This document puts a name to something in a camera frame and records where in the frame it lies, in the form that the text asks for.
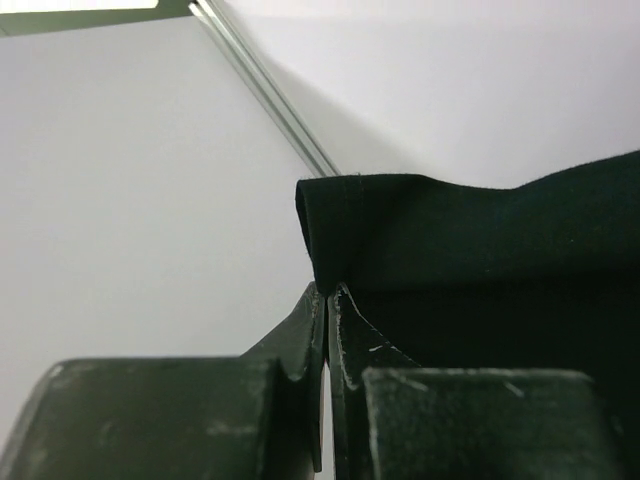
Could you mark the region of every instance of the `dark green cloth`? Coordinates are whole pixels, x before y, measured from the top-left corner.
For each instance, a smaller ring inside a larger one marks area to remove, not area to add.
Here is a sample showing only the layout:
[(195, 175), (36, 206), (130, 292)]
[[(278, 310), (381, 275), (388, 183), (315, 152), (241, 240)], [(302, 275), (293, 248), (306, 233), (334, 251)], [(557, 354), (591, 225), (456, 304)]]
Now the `dark green cloth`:
[(425, 367), (591, 375), (640, 475), (639, 152), (512, 190), (347, 176), (296, 201), (321, 293), (345, 282)]
[(321, 293), (617, 270), (640, 263), (640, 153), (513, 190), (419, 175), (305, 180), (296, 203)]

